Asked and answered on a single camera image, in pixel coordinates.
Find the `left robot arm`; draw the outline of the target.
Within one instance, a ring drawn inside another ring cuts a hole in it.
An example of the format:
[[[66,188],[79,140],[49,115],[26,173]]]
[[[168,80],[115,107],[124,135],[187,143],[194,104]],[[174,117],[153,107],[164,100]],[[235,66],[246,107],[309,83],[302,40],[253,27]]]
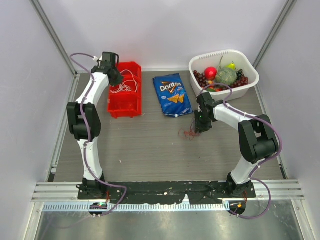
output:
[[[96,65],[88,70],[73,59],[75,56],[90,57],[96,61]],[[69,131],[78,143],[84,167],[82,183],[76,186],[78,198],[100,200],[107,195],[109,188],[120,189],[121,195],[124,196],[127,193],[126,186],[105,182],[98,150],[102,125],[96,108],[104,90],[123,81],[124,77],[117,69],[119,55],[103,52],[101,57],[95,57],[87,53],[73,53],[70,59],[90,75],[90,80],[80,97],[66,106]]]

